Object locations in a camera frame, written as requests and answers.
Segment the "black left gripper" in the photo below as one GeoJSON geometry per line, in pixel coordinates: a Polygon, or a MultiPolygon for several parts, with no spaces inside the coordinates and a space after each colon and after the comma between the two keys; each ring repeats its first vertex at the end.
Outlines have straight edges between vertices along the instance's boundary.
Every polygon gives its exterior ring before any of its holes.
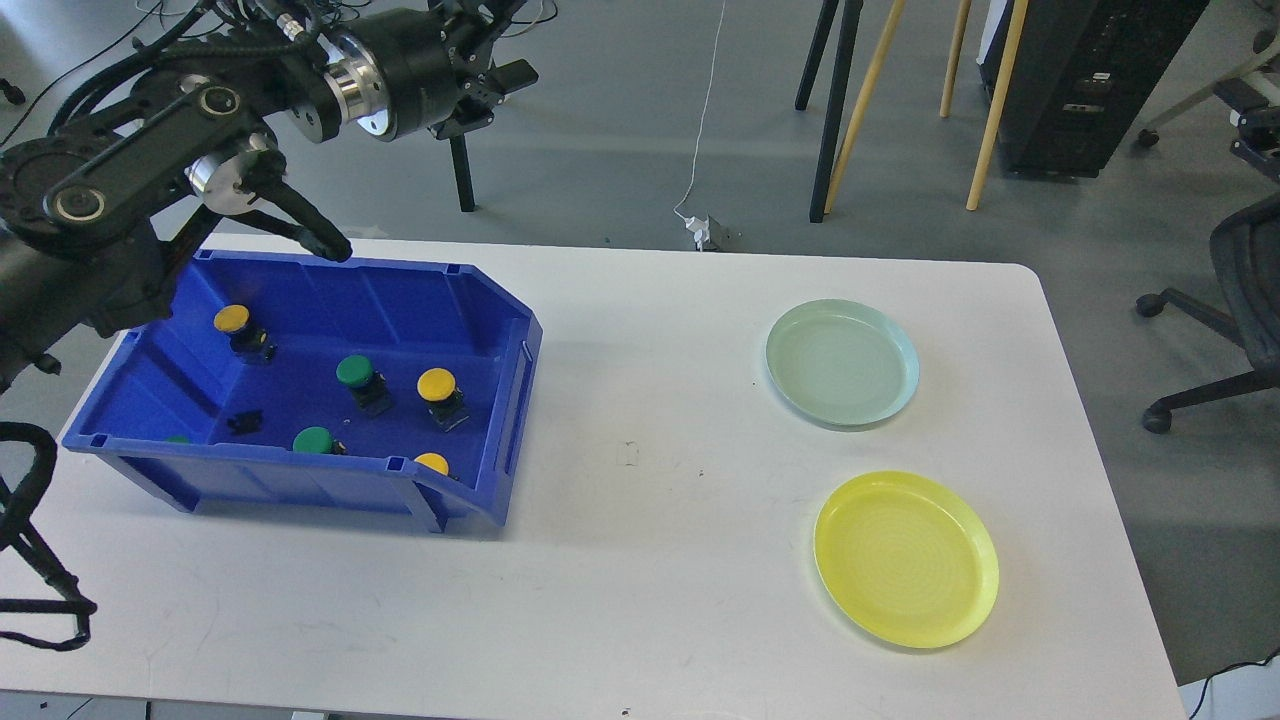
{"type": "Polygon", "coordinates": [[[396,8],[364,19],[378,109],[362,128],[390,142],[421,129],[449,140],[489,127],[498,97],[539,81],[524,59],[492,65],[497,36],[497,14],[477,8],[396,8]]]}

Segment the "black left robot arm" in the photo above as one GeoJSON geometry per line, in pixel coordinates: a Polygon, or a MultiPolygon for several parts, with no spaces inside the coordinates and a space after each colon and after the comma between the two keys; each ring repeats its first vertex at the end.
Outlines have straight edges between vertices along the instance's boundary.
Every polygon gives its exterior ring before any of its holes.
{"type": "Polygon", "coordinates": [[[288,186],[268,118],[312,142],[347,124],[390,142],[425,129],[454,150],[538,81],[498,65],[520,1],[430,1],[351,20],[314,1],[198,1],[155,42],[92,76],[46,135],[3,152],[1,373],[56,375],[77,325],[108,338],[166,318],[184,266],[224,219],[334,263],[347,237],[288,186]]]}

